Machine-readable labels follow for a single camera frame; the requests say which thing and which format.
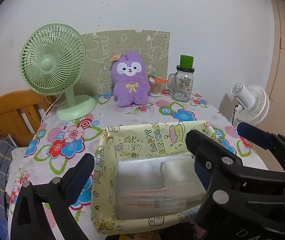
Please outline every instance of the white power cord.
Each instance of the white power cord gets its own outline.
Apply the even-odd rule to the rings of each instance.
[[[42,116],[41,121],[40,121],[40,124],[42,124],[42,122],[44,121],[44,117],[47,115],[47,113],[50,111],[50,109],[51,109],[53,106],[56,106],[55,103],[57,103],[57,101],[59,100],[59,98],[61,97],[61,95],[62,95],[62,93],[60,94],[60,96],[58,96],[58,98],[56,99],[56,101],[55,101],[53,104],[50,103],[50,102],[47,100],[46,96],[45,96],[47,102],[50,103],[50,107],[47,109],[47,111],[46,111],[46,112],[44,113],[44,115]]]

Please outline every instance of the fan base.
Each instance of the fan base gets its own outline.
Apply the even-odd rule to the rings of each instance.
[[[91,96],[78,95],[75,96],[76,104],[70,106],[65,103],[57,108],[57,118],[62,121],[71,121],[85,116],[90,113],[96,106],[97,102]]]

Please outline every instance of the floral tablecloth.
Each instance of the floral tablecloth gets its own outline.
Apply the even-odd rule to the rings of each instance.
[[[193,93],[189,102],[180,103],[172,100],[167,90],[162,90],[160,97],[150,97],[149,103],[144,106],[132,105],[125,108],[117,107],[112,94],[94,98],[97,106],[83,118],[65,122],[58,120],[52,111],[41,124],[25,152],[12,186],[8,216],[9,234],[13,210],[22,184],[26,180],[33,184],[44,184],[56,176],[62,177],[69,168],[78,163],[84,153],[94,154],[99,145],[100,134],[106,126],[207,120],[220,141],[230,152],[242,158],[245,166],[267,169],[251,145],[239,137],[227,119],[198,93]],[[97,233],[91,222],[91,188],[92,176],[77,202],[69,209],[89,239],[104,239],[106,236]],[[44,210],[56,239],[63,239],[47,204],[44,204]]]

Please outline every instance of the purple plush toy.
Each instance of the purple plush toy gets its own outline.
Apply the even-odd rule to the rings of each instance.
[[[148,103],[150,85],[146,80],[146,71],[146,65],[135,51],[129,51],[114,61],[110,76],[115,83],[117,106],[142,106]]]

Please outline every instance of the wooden chair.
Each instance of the wooden chair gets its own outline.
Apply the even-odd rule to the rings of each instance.
[[[48,101],[53,103],[54,96],[48,96]],[[37,132],[40,127],[41,116],[37,108],[41,104],[47,111],[50,104],[45,96],[32,90],[17,91],[0,97],[0,137],[6,138],[10,134],[21,147],[26,147],[32,140],[31,133],[20,113],[20,109],[26,114],[33,130]]]

